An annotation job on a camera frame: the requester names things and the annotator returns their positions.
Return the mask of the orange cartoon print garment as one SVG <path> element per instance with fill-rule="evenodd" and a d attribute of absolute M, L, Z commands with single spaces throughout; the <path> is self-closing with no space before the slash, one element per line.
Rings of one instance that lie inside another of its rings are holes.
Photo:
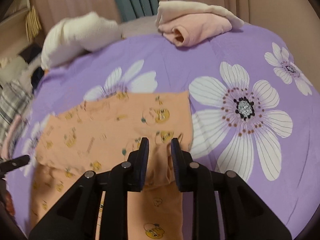
<path fill-rule="evenodd" d="M 102 173 L 149 140 L 143 191 L 128 195 L 129 239 L 182 239 L 182 194 L 175 183 L 170 142 L 193 139 L 189 94 L 117 93 L 52 115 L 35 149 L 31 225 L 86 171 Z"/>

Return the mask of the plaid grey shirt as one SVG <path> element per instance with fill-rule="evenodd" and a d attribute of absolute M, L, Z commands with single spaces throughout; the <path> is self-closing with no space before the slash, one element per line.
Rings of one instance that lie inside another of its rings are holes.
<path fill-rule="evenodd" d="M 16 117 L 26 110 L 32 96 L 23 89 L 18 80 L 12 80 L 4 85 L 0 101 L 0 142 L 1 147 L 7 137 L 9 128 Z"/>

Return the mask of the purple floral bed sheet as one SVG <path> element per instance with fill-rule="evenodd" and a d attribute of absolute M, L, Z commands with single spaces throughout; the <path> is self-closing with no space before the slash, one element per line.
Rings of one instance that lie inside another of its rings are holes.
<path fill-rule="evenodd" d="M 47 120 L 117 93 L 188 92 L 195 161 L 236 172 L 297 237 L 319 206 L 319 93 L 285 42 L 253 25 L 177 48 L 166 38 L 126 38 L 49 71 L 37 90 L 8 176 L 24 233 L 31 225 L 35 149 Z"/>

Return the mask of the dark navy cloth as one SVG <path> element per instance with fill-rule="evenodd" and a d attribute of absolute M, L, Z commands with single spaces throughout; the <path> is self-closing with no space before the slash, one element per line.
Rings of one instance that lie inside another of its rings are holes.
<path fill-rule="evenodd" d="M 31 75 L 31 86 L 32 86 L 32 91 L 34 92 L 34 90 L 38 87 L 41 79 L 44 77 L 45 71 L 38 66 L 32 73 Z"/>

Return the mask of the wooden shelf cabinet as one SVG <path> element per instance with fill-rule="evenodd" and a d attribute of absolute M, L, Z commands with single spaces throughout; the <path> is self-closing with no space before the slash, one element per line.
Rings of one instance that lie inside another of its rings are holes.
<path fill-rule="evenodd" d="M 14 0 L 1 19 L 1 58 L 15 57 L 29 42 L 25 17 L 30 9 L 29 0 Z"/>

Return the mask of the white plush toy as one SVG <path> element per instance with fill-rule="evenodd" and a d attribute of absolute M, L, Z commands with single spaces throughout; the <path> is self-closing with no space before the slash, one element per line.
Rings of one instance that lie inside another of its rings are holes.
<path fill-rule="evenodd" d="M 86 51 L 97 51 L 121 39 L 121 28 L 96 12 L 64 18 L 48 32 L 41 54 L 43 69 L 66 64 Z"/>

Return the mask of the stack of yellow books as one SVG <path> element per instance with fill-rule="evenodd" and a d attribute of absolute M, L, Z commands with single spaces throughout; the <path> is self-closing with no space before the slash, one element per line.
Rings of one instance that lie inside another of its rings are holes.
<path fill-rule="evenodd" d="M 25 30 L 28 41 L 32 41 L 42 31 L 39 15 L 34 6 L 32 6 L 29 12 L 26 14 Z"/>

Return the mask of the folded pink garment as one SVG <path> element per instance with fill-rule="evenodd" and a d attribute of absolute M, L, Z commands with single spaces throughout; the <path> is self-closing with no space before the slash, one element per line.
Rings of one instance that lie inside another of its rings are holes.
<path fill-rule="evenodd" d="M 163 36 L 176 47 L 192 47 L 202 41 L 229 32 L 232 25 L 215 14 L 189 14 L 158 27 Z"/>

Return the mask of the folded cream garment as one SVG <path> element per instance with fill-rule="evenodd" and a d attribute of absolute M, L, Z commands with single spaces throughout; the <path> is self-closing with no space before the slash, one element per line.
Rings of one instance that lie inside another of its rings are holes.
<path fill-rule="evenodd" d="M 155 25 L 159 27 L 161 24 L 168 23 L 184 15 L 204 13 L 225 17 L 234 29 L 240 29 L 244 25 L 242 19 L 222 6 L 190 1 L 160 1 Z"/>

